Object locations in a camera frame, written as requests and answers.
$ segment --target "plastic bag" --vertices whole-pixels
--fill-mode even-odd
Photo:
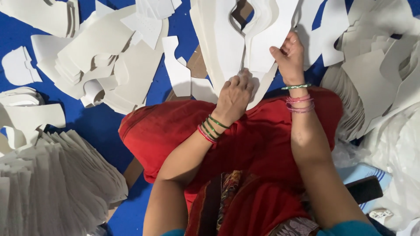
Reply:
[[[399,112],[366,135],[363,147],[372,155],[362,161],[393,175],[375,209],[385,208],[394,216],[385,226],[405,229],[420,217],[420,103]]]
[[[336,140],[335,143],[336,145],[331,155],[333,156],[334,165],[337,168],[355,166],[361,159],[370,155],[369,150],[351,143],[344,143],[340,140]]]

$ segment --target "woman's arm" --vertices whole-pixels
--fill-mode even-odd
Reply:
[[[248,82],[246,70],[240,77],[234,76],[226,82],[220,92],[216,109],[212,117],[230,126],[242,117],[251,98],[253,84]],[[209,119],[210,124],[219,134],[225,129]],[[214,137],[217,135],[206,126]],[[163,162],[153,184],[144,217],[143,235],[160,236],[174,229],[186,229],[188,212],[184,189],[194,179],[207,151],[212,146],[197,130]]]
[[[304,84],[304,48],[296,33],[290,32],[281,47],[271,48],[287,86]],[[308,95],[306,88],[291,89],[293,98]],[[293,104],[306,108],[310,102]],[[328,140],[314,110],[292,114],[291,148],[299,168],[317,223],[324,228],[349,221],[369,223],[356,201],[344,186],[335,169]]]

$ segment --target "red clothing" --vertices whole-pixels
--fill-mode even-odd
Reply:
[[[332,150],[342,116],[341,100],[322,88],[311,88],[310,94]],[[123,119],[121,140],[143,165],[146,181],[154,182],[165,158],[195,132],[215,107],[195,100],[164,102],[140,108]],[[227,222],[246,218],[240,222],[275,225],[277,221],[301,215],[299,196],[303,183],[292,156],[290,133],[291,114],[286,97],[261,101],[226,130],[208,151],[197,176],[185,190],[187,202],[193,202],[201,187],[218,174],[247,170],[261,177],[264,184],[250,188],[252,193],[234,201],[229,209],[232,217],[226,218]]]

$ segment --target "woman's left hand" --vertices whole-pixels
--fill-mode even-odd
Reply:
[[[248,69],[242,75],[232,77],[223,86],[212,117],[225,126],[239,120],[245,114],[253,89]]]

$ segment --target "woman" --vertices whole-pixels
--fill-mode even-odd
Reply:
[[[166,102],[124,118],[121,139],[154,181],[143,235],[379,235],[331,158],[340,99],[290,87],[305,83],[296,33],[270,51],[290,97],[245,112],[254,88],[245,70],[225,83],[215,108]]]

